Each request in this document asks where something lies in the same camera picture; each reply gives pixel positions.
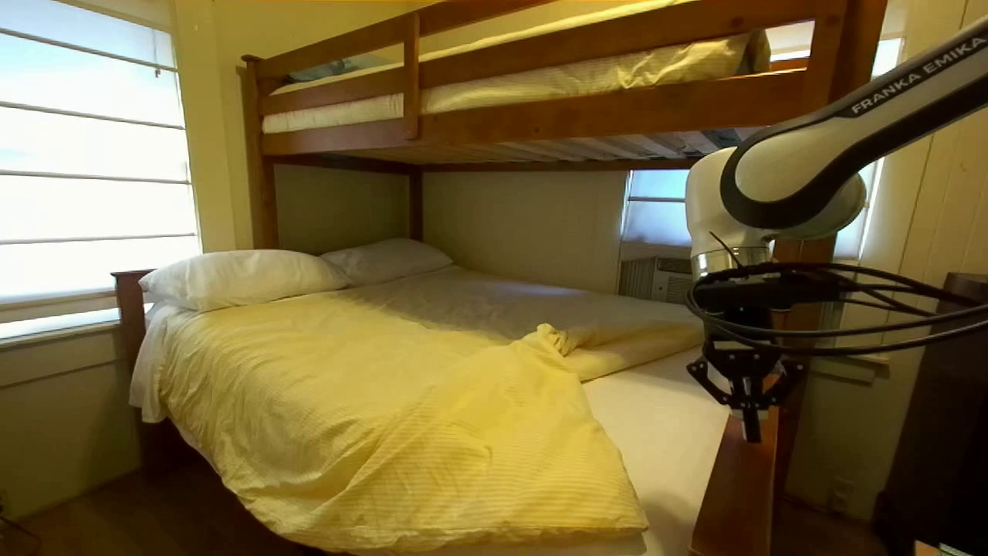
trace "black cable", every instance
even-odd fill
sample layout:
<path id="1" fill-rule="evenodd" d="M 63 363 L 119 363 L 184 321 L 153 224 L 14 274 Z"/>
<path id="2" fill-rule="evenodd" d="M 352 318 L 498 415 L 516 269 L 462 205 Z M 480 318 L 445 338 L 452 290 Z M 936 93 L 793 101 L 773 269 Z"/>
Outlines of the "black cable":
<path id="1" fill-rule="evenodd" d="M 927 296 L 927 299 L 947 299 L 959 304 L 962 310 L 953 312 L 927 312 L 910 304 L 893 299 L 897 296 Z M 872 326 L 821 326 L 821 330 L 775 330 L 767 325 L 739 321 L 744 312 L 778 312 L 806 304 L 854 304 L 885 312 L 908 312 L 917 314 L 910 321 L 872 325 Z M 787 354 L 865 354 L 865 352 L 893 352 L 927 347 L 951 338 L 962 338 L 972 330 L 988 326 L 988 304 L 972 304 L 941 286 L 930 286 L 922 280 L 910 280 L 903 274 L 868 269 L 868 267 L 840 267 L 840 261 L 761 261 L 761 267 L 741 267 L 729 272 L 707 274 L 693 285 L 687 296 L 687 310 L 707 325 L 709 335 L 721 335 L 739 339 L 750 350 L 778 350 Z M 939 326 L 951 325 L 947 330 L 930 330 L 920 339 L 882 339 L 868 347 L 787 347 L 784 339 L 846 339 L 846 338 L 868 338 L 868 335 L 894 335 L 915 326 Z"/>
<path id="2" fill-rule="evenodd" d="M 709 232 L 709 238 L 731 256 L 736 267 L 744 267 L 739 251 L 729 247 L 729 241 L 721 241 L 717 232 Z"/>

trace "white wall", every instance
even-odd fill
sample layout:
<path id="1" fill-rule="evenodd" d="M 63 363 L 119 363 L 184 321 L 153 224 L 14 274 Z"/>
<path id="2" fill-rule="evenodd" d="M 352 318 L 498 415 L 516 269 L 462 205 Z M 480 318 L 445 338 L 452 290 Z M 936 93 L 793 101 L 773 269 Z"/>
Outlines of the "white wall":
<path id="1" fill-rule="evenodd" d="M 407 235 L 407 178 L 321 166 L 273 166 L 280 247 L 321 254 Z"/>
<path id="2" fill-rule="evenodd" d="M 140 467 L 114 335 L 0 350 L 0 503 L 63 503 Z"/>
<path id="3" fill-rule="evenodd" d="M 478 272 L 617 290 L 628 172 L 431 172 L 427 241 Z"/>

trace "window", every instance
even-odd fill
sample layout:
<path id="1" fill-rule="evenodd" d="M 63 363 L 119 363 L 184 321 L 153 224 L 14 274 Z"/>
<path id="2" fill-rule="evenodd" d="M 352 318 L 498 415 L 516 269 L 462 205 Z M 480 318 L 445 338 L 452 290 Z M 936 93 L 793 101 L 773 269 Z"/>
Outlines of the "window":
<path id="1" fill-rule="evenodd" d="M 872 74 L 894 69 L 902 40 L 879 40 Z M 879 164 L 861 171 L 868 190 L 879 187 Z M 686 176 L 687 171 L 635 171 L 628 178 L 624 215 L 621 215 L 621 256 L 687 256 L 687 224 L 686 224 Z M 840 230 L 833 256 L 859 259 L 868 241 L 868 206 L 861 215 Z"/>
<path id="2" fill-rule="evenodd" d="M 0 4 L 0 321 L 106 306 L 108 272 L 200 251 L 171 34 Z"/>

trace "white sheet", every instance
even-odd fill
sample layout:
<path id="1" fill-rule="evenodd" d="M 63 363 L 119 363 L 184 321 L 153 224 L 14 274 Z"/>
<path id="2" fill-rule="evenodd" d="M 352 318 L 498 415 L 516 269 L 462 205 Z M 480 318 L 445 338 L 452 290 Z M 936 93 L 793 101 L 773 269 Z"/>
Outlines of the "white sheet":
<path id="1" fill-rule="evenodd" d="M 611 10 L 598 10 L 589 16 L 570 16 L 562 21 L 511 32 L 511 34 L 498 34 L 498 36 L 478 36 L 474 44 L 458 46 L 458 48 L 440 48 L 422 55 L 440 59 L 440 55 L 458 55 L 495 44 L 510 44 L 520 36 L 538 36 L 562 27 L 579 27 L 591 21 L 607 21 L 658 6 L 674 6 L 686 0 L 640 0 L 640 4 L 621 4 Z M 705 40 L 705 44 L 687 44 L 687 46 L 667 46 L 667 48 L 646 48 L 646 53 L 630 53 L 630 55 L 611 55 L 611 59 L 589 59 L 589 63 L 573 63 L 573 64 L 559 64 L 559 69 L 538 69 L 538 72 L 520 72 L 520 74 L 502 74 L 502 78 L 484 78 L 484 79 L 468 79 L 468 84 L 452 84 L 452 86 L 435 86 L 422 91 L 422 115 L 440 115 L 440 112 L 462 112 L 462 107 L 488 107 L 488 106 L 520 106 L 520 101 L 549 101 L 549 98 L 573 98 L 573 95 L 598 95 L 598 93 L 615 93 L 615 91 L 641 91 L 641 86 L 658 86 L 658 84 L 683 84 L 683 79 L 712 79 L 724 74 L 744 72 L 748 63 L 757 59 L 757 69 L 767 63 L 767 44 L 760 34 L 744 34 L 744 36 L 729 36 L 729 40 Z M 315 84 L 296 84 L 285 86 L 279 93 L 291 91 L 306 91 L 329 79 L 350 79 L 362 74 L 377 74 L 387 69 L 398 64 L 377 64 L 368 72 L 356 74 L 340 74 Z M 404 115 L 404 95 L 377 95 L 377 98 L 362 98 L 362 101 L 346 101 L 346 106 L 323 106 L 323 107 L 302 107 L 302 112 L 285 112 L 285 115 L 269 115 L 263 119 L 263 134 L 293 134 L 293 131 L 317 131 L 317 127 L 346 127 L 346 123 L 368 123 L 368 119 L 391 119 Z"/>
<path id="2" fill-rule="evenodd" d="M 461 267 L 417 272 L 398 280 L 365 285 L 346 296 L 404 312 L 431 326 L 478 330 L 498 339 L 519 339 L 538 325 L 551 325 L 570 338 L 591 326 L 646 326 L 655 321 L 699 318 L 686 306 L 605 296 L 578 286 L 532 285 Z"/>

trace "window blind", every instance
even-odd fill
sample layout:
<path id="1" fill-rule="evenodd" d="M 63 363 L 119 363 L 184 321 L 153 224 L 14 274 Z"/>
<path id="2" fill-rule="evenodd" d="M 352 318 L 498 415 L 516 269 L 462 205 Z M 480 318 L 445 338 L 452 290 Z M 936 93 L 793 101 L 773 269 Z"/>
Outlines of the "window blind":
<path id="1" fill-rule="evenodd" d="M 78 299 L 110 272 L 200 254 L 166 32 L 0 0 L 0 131 L 0 321 L 91 310 Z"/>

